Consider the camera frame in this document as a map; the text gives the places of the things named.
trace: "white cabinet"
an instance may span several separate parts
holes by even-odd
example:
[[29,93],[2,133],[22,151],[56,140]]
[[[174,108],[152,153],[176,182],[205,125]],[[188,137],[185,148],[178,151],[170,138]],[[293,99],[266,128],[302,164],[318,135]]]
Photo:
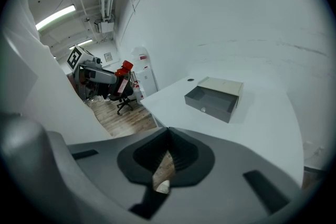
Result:
[[151,68],[148,67],[143,70],[135,71],[134,73],[144,98],[157,92]]

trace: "sign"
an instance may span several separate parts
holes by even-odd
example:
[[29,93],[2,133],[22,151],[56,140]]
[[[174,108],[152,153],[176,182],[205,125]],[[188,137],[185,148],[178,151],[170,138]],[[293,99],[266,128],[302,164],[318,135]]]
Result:
[[68,64],[71,66],[72,69],[75,68],[75,65],[77,64],[79,58],[81,57],[82,53],[77,49],[74,48],[68,58]]
[[112,61],[112,54],[110,52],[108,52],[107,54],[104,54],[104,57],[105,57],[106,62]]

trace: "person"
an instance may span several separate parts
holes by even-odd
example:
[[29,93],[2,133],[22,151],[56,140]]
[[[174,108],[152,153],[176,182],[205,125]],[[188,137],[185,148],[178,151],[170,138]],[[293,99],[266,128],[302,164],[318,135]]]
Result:
[[111,138],[40,42],[28,0],[8,0],[0,26],[0,112],[33,119],[60,133],[66,144]]

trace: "black slot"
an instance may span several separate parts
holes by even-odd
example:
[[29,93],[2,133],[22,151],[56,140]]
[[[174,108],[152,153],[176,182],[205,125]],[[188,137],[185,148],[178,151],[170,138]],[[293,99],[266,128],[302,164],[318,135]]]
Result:
[[124,148],[118,166],[130,182],[152,186],[152,178],[166,152],[172,155],[176,174],[171,187],[194,186],[215,164],[211,148],[174,128],[161,129]]
[[129,210],[145,219],[151,219],[156,211],[163,205],[168,195],[158,193],[151,187],[146,188],[142,202],[132,206]]
[[254,170],[243,176],[271,214],[290,202],[261,172]]
[[78,153],[73,153],[72,156],[74,159],[83,159],[87,157],[91,157],[98,154],[98,151],[96,150],[88,150],[88,151],[82,151]]

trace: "gray drawer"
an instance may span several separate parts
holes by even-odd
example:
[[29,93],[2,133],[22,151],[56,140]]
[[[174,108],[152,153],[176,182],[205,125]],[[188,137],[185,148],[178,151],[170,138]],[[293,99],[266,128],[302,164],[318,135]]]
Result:
[[185,103],[219,120],[229,122],[238,96],[197,86],[184,96]]

